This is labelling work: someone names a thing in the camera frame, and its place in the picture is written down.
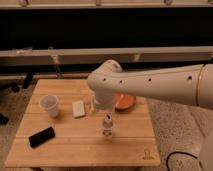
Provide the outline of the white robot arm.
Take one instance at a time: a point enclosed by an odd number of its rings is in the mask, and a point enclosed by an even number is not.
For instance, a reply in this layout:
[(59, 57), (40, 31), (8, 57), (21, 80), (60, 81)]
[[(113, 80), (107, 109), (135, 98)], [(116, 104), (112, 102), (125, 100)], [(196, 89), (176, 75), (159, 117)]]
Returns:
[(99, 109), (114, 104), (115, 93), (143, 96), (213, 110), (213, 64), (123, 72), (115, 60), (107, 60), (87, 78)]

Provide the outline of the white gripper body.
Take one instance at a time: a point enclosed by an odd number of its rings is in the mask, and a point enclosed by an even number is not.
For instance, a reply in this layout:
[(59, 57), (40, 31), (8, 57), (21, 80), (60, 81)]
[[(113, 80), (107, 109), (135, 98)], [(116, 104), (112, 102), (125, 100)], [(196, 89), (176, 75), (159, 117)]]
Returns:
[(92, 98), (94, 108), (112, 112), (115, 99), (111, 93), (95, 92)]

